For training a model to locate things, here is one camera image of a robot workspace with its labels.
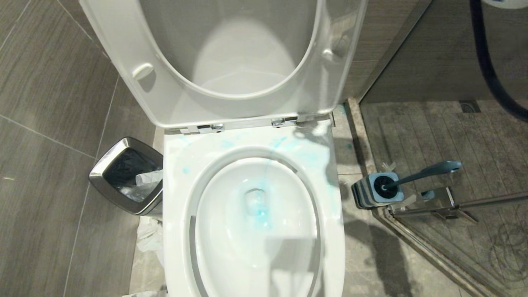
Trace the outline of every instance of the trash can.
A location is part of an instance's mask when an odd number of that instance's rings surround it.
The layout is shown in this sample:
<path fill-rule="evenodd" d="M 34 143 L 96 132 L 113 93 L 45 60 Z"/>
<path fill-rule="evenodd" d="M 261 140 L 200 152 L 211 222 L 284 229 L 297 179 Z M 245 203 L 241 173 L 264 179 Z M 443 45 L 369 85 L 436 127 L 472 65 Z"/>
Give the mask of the trash can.
<path fill-rule="evenodd" d="M 90 172 L 90 183 L 104 197 L 137 216 L 162 219 L 163 155 L 125 137 Z"/>

